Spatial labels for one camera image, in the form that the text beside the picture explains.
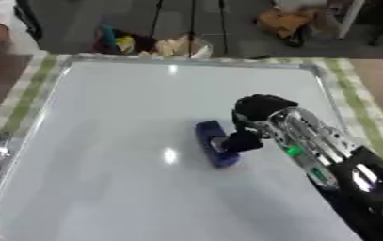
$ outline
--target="tripod leg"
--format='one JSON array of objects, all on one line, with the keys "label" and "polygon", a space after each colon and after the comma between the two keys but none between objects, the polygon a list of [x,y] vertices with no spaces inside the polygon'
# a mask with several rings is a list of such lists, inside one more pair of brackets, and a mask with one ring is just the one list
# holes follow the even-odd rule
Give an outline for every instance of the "tripod leg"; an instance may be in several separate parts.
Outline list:
[{"label": "tripod leg", "polygon": [[191,23],[188,32],[188,57],[193,56],[193,43],[196,37],[196,0],[191,0]]},{"label": "tripod leg", "polygon": [[160,10],[162,9],[164,0],[159,0],[159,2],[156,4],[156,13],[154,14],[153,21],[152,21],[152,28],[150,30],[149,37],[153,37],[154,35],[154,29],[157,26],[157,22],[159,21],[159,14]]},{"label": "tripod leg", "polygon": [[222,24],[222,35],[223,35],[223,52],[226,55],[228,50],[228,38],[226,36],[226,23],[225,23],[225,0],[219,0],[220,8],[220,21]]}]

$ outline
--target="black robotic finger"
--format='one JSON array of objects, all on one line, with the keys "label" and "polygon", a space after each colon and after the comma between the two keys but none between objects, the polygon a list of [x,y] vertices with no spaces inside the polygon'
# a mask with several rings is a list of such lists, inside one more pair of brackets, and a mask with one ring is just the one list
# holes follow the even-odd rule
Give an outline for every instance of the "black robotic finger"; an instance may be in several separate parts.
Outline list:
[{"label": "black robotic finger", "polygon": [[235,113],[245,116],[249,121],[266,121],[277,111],[297,107],[298,103],[275,95],[256,94],[244,97],[235,104]]},{"label": "black robotic finger", "polygon": [[233,153],[255,150],[262,146],[263,144],[257,133],[248,130],[232,133],[221,144],[222,149]]}]

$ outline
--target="whiteboard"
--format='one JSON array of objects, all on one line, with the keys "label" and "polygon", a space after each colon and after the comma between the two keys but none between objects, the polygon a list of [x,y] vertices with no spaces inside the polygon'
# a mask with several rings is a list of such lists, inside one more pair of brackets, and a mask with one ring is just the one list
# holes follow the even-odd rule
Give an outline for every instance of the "whiteboard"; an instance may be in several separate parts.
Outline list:
[{"label": "whiteboard", "polygon": [[2,189],[2,240],[358,240],[272,141],[217,170],[195,139],[256,93],[339,125],[312,72],[272,67],[73,62]]}]

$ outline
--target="checkered tablecloth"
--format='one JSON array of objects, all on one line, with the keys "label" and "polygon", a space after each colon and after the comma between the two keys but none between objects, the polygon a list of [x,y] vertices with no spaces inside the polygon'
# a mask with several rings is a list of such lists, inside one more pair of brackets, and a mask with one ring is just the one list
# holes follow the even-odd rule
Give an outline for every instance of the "checkered tablecloth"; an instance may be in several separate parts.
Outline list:
[{"label": "checkered tablecloth", "polygon": [[[0,106],[0,130],[11,132],[19,143],[31,128],[53,89],[68,55],[37,55]],[[247,61],[211,59],[205,61]],[[327,88],[349,133],[383,157],[383,112],[356,75],[348,59],[271,58],[268,63],[307,63],[321,67]]]}]

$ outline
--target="robotic arm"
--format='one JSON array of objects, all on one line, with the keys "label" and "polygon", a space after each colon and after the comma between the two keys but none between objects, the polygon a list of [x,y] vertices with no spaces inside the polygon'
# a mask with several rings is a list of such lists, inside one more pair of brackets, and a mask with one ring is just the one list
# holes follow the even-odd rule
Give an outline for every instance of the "robotic arm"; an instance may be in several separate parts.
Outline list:
[{"label": "robotic arm", "polygon": [[383,241],[383,159],[298,103],[277,96],[240,99],[232,121],[236,132],[214,138],[215,148],[244,152],[273,138],[348,226],[364,240]]}]

